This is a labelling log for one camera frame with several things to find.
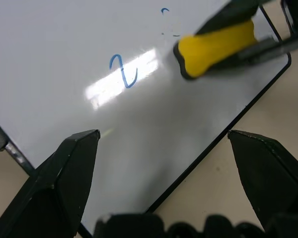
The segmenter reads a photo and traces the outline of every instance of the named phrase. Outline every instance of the blue squiggle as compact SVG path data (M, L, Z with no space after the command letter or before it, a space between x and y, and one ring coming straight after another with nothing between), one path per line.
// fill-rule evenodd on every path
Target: blue squiggle
M124 65L123 65L123 60L121 58L120 55L114 55L111 59L110 59L110 62L109 62L109 69L111 69L111 67L113 66L113 61L115 58L118 58L119 60L119 66L120 66L120 70L121 70L121 75L123 77L123 81L124 81L124 84L125 84L125 87L126 88L131 88L137 81L137 77L138 77L138 68L136 68L136 75L135 75L135 78L133 80L133 82L131 84L128 85L127 81L126 81L126 77L125 77L125 73L124 73Z
M169 9L164 7L161 9L161 13L163 14L164 11L169 11Z

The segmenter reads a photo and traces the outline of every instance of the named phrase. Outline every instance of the whiteboard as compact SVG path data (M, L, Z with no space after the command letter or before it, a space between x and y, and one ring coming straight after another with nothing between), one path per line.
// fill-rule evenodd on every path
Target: whiteboard
M225 3L0 0L1 128L34 167L71 134L101 132L82 218L91 233L102 214L148 209L288 63L185 81L174 35ZM258 39L274 34L260 11L254 23Z

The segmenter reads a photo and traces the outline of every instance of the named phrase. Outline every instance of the beige table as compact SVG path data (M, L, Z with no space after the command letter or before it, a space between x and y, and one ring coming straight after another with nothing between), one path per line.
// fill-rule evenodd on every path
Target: beige table
M279 3L265 6L282 37L288 29ZM298 51L291 67L234 127L279 140L298 159ZM6 152L0 153L0 215L27 179ZM209 214L221 213L232 222L259 222L248 202L224 138L157 209L166 226L186 221L202 229Z

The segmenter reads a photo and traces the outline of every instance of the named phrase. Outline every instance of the white surface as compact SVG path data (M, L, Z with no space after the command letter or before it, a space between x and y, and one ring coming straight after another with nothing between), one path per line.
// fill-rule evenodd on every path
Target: white surface
M0 1L0 126L39 166L66 137L100 129L82 219L146 210L286 65L182 79L172 47L220 1ZM167 7L170 12L161 14ZM260 13L258 38L273 34ZM126 79L138 79L125 88Z

